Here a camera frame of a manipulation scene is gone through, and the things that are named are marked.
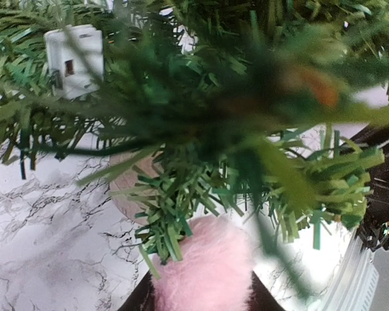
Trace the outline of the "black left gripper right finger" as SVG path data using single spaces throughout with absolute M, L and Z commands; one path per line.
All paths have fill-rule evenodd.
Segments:
M 257 274 L 252 272 L 251 293 L 246 303 L 247 311 L 285 311 L 273 295 L 260 281 Z

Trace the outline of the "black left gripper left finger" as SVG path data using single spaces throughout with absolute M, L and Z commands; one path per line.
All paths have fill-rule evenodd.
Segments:
M 118 311 L 155 311 L 154 287 L 147 272 Z

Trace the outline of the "pink fluffy pompom ornament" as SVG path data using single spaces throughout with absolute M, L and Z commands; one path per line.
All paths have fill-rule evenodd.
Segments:
M 225 216 L 190 221 L 192 236 L 180 243 L 181 261 L 152 259 L 156 310 L 247 310 L 253 247 L 248 233 Z

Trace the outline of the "white battery box fairy lights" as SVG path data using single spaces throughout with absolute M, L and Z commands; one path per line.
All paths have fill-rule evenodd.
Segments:
M 102 31 L 90 24 L 69 25 L 67 28 L 80 51 L 86 55 L 86 62 L 102 78 Z M 72 100 L 98 90 L 99 87 L 93 83 L 85 62 L 74 52 L 63 30 L 51 30 L 46 32 L 43 38 L 54 96 Z

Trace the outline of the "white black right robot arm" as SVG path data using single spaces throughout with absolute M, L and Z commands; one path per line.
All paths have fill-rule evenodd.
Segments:
M 351 140 L 362 148 L 377 147 L 384 153 L 384 163 L 369 169 L 370 189 L 366 214 L 357 229 L 364 246 L 372 252 L 389 251 L 389 128 L 367 126 Z

